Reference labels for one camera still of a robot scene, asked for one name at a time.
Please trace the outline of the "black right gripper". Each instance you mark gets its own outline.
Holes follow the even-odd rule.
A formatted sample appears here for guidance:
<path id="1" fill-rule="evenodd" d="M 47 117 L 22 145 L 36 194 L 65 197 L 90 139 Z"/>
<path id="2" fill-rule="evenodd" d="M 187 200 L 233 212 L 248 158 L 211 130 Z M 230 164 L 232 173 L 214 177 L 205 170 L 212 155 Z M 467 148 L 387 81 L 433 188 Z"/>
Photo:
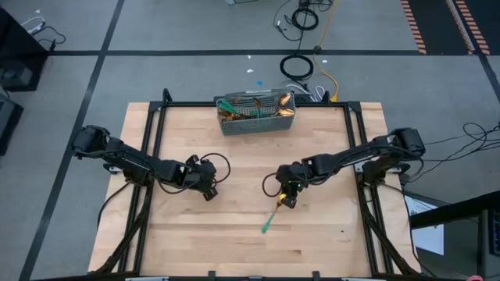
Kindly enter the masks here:
<path id="1" fill-rule="evenodd" d="M 309 186 L 308 178 L 310 177 L 309 168 L 304 167 L 302 163 L 293 162 L 290 165 L 280 165 L 275 176 L 280 183 L 279 194 L 297 195 Z M 296 202 L 295 197 L 284 197 L 281 200 L 281 204 L 288 208 L 295 206 Z"/>

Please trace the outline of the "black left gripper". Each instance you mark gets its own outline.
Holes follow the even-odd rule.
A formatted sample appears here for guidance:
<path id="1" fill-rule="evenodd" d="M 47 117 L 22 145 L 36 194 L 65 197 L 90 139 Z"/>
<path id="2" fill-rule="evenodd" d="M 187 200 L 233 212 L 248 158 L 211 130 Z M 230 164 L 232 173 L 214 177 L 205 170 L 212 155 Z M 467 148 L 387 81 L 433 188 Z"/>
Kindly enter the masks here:
<path id="1" fill-rule="evenodd" d="M 192 155 L 187 161 L 189 167 L 187 175 L 184 177 L 183 189 L 192 189 L 196 191 L 209 191 L 204 193 L 206 201 L 211 201 L 217 194 L 215 188 L 215 166 L 206 159 L 200 159 L 197 155 Z"/>

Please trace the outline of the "gray mesh cutlery basket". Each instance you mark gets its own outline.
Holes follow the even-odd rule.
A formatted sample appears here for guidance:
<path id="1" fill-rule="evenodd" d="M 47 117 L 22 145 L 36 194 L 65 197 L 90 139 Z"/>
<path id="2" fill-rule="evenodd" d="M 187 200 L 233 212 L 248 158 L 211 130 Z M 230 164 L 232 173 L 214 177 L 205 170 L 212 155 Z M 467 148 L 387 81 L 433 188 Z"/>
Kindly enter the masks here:
<path id="1" fill-rule="evenodd" d="M 294 117 L 275 116 L 275 112 L 279 108 L 289 108 L 295 111 L 295 96 L 293 94 L 292 101 L 288 107 L 280 107 L 278 100 L 281 95 L 292 93 L 284 88 L 268 89 L 261 91 L 240 91 L 224 95 L 222 98 L 228 100 L 238 111 L 239 114 L 250 116 L 250 112 L 258 111 L 253 98 L 258 98 L 262 103 L 260 111 L 272 113 L 271 117 L 266 118 L 251 118 L 246 120 L 236 120 L 230 122 L 219 122 L 220 129 L 224 136 L 242 135 L 250 133 L 266 133 L 273 131 L 289 130 L 294 121 Z"/>

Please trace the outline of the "white paper sheet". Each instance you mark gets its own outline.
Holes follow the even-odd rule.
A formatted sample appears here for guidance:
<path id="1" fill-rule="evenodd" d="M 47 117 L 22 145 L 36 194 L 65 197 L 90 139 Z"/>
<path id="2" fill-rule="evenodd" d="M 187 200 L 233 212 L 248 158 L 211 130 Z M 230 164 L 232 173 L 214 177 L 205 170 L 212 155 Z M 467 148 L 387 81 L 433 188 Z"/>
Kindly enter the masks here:
<path id="1" fill-rule="evenodd" d="M 405 196 L 405 203 L 409 208 L 410 215 L 417 215 L 421 212 L 430 211 L 437 208 L 424 201 Z M 429 226 L 420 229 L 412 229 L 412 241 L 414 245 L 422 250 L 435 254 L 445 254 L 445 228 L 444 225 Z"/>

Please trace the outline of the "black desk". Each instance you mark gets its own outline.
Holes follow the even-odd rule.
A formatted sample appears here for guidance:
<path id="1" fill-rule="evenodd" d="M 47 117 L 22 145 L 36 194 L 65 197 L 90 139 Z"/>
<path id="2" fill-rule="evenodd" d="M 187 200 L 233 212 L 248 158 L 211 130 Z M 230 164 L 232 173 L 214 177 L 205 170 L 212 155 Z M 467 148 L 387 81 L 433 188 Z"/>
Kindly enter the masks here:
<path id="1" fill-rule="evenodd" d="M 477 272 L 486 277 L 488 255 L 500 258 L 500 190 L 465 201 L 411 215 L 411 229 L 421 229 L 453 222 L 478 218 Z"/>

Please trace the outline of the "black equipment case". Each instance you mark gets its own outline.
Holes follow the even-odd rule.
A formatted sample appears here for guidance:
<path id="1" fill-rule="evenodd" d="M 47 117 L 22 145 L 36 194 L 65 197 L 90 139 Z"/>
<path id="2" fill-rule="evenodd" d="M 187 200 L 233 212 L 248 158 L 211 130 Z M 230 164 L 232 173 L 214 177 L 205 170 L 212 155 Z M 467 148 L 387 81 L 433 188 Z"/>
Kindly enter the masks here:
<path id="1" fill-rule="evenodd" d="M 13 132 L 20 121 L 23 107 L 11 100 L 0 101 L 0 156 L 8 148 Z"/>

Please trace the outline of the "black cabinet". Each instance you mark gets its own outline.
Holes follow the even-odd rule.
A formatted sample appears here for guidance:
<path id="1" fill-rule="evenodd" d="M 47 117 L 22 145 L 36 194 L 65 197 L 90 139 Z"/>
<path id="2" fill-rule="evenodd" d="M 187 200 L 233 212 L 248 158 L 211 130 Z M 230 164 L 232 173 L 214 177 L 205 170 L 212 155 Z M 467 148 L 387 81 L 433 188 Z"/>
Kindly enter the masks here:
<path id="1" fill-rule="evenodd" d="M 48 51 L 0 6 L 0 87 L 35 91 L 47 58 Z"/>

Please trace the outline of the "black aluminium rig frame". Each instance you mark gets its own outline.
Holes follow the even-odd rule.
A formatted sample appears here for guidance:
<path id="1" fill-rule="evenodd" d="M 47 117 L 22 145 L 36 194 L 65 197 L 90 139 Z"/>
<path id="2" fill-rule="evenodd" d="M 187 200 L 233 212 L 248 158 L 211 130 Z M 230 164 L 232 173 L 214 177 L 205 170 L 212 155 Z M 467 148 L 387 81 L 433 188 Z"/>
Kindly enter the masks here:
<path id="1" fill-rule="evenodd" d="M 352 168 L 309 187 L 293 209 L 276 207 L 280 165 L 337 153 L 388 131 L 374 102 L 299 107 L 292 127 L 225 137 L 209 102 L 172 103 L 166 110 L 161 158 L 208 155 L 217 169 L 217 196 L 152 192 L 140 272 L 143 275 L 364 277 L 371 273 Z"/>

